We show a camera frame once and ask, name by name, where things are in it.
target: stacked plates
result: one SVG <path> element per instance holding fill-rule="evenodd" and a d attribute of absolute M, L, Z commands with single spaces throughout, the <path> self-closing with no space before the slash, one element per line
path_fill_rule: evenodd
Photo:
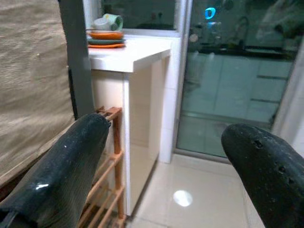
<path fill-rule="evenodd" d="M 124 34 L 120 31 L 91 30 L 87 32 L 89 48 L 123 48 Z"/>

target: glass sliding door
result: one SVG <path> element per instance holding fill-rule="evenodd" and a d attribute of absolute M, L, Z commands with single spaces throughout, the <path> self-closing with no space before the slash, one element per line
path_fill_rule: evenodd
<path fill-rule="evenodd" d="M 302 0 L 193 0 L 177 149 L 225 157 L 228 125 L 271 131 L 303 29 Z"/>

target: wooden rack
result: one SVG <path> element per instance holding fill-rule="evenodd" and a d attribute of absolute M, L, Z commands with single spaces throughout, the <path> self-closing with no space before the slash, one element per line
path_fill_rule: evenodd
<path fill-rule="evenodd" d="M 112 107 L 105 111 L 104 107 L 97 110 L 97 113 L 104 116 L 108 121 L 113 121 L 113 135 L 114 135 L 114 154 L 107 157 L 106 160 L 99 166 L 95 173 L 95 177 L 99 177 L 97 182 L 92 186 L 85 202 L 85 209 L 81 215 L 78 223 L 79 228 L 104 228 L 106 222 L 109 220 L 112 211 L 117 205 L 117 218 L 115 222 L 112 223 L 112 227 L 124 227 L 124 221 L 126 216 L 124 214 L 124 186 L 122 184 L 122 160 L 123 151 L 120 145 L 120 131 L 119 122 L 121 117 L 121 108 Z M 109 189 L 107 185 L 104 185 L 110 171 L 114 170 L 115 173 L 115 189 Z M 97 203 L 100 199 L 104 199 L 102 205 L 99 207 L 97 212 L 94 212 Z M 105 207 L 108 203 L 106 213 L 100 218 L 104 213 Z"/>

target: beige curtain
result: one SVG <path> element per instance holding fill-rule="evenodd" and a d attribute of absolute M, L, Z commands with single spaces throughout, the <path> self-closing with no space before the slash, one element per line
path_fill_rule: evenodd
<path fill-rule="evenodd" d="M 73 121 L 67 44 L 57 0 L 0 6 L 0 187 Z"/>

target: white countertop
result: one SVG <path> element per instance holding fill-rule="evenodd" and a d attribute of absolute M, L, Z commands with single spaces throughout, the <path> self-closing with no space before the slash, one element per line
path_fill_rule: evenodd
<path fill-rule="evenodd" d="M 91 69 L 135 72 L 170 55 L 171 39 L 125 36 L 124 48 L 89 48 Z"/>

